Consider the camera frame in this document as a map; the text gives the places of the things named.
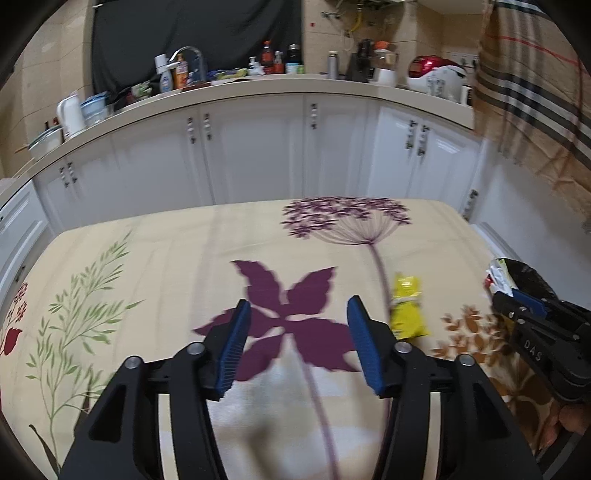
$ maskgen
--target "countertop edge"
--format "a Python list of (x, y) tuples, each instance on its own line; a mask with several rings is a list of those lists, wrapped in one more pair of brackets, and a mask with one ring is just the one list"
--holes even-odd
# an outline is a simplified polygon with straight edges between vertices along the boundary
[(0, 205), (5, 205), (26, 182), (41, 170), (103, 135), (151, 116), (219, 100), (280, 93), (351, 95), (396, 103), (429, 113), (463, 129), (471, 131), (474, 128), (474, 114), (471, 107), (411, 90), (346, 80), (328, 80), (316, 74), (266, 79), (263, 77), (261, 80), (263, 79), (265, 81), (225, 83), (188, 92), (175, 90), (126, 107), (121, 113), (88, 128), (40, 160), (28, 162), (16, 173), (16, 180), (0, 193)]

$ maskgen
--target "cabinet drawer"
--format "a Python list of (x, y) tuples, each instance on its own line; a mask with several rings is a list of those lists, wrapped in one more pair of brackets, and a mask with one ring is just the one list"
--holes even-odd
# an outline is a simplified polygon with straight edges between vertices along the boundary
[(0, 210), (0, 301), (46, 227), (47, 216), (29, 181)]

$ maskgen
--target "thermos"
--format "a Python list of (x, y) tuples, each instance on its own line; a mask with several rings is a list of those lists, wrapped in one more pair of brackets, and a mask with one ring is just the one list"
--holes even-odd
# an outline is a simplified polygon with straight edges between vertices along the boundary
[(339, 53), (336, 50), (329, 52), (328, 59), (328, 78), (330, 80), (339, 79)]

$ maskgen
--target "chrome faucet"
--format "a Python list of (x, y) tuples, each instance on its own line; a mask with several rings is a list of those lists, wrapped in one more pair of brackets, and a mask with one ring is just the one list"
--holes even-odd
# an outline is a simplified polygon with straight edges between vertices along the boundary
[(203, 60), (203, 53), (198, 48), (192, 47), (191, 45), (187, 45), (186, 47), (181, 47), (176, 52), (172, 54), (170, 60), (168, 61), (168, 68), (172, 69), (178, 65), (177, 56), (179, 53), (184, 52), (185, 50), (191, 50), (195, 56), (197, 57), (197, 61), (199, 62), (199, 82), (206, 82), (207, 81), (207, 72), (205, 71), (205, 62)]

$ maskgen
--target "yellow wrapper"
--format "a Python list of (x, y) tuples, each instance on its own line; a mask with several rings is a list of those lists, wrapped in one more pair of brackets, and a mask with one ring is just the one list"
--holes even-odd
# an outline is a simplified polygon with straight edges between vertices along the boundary
[(417, 277), (403, 277), (401, 274), (396, 274), (390, 329), (397, 339), (429, 335), (421, 314), (420, 300), (420, 280)]

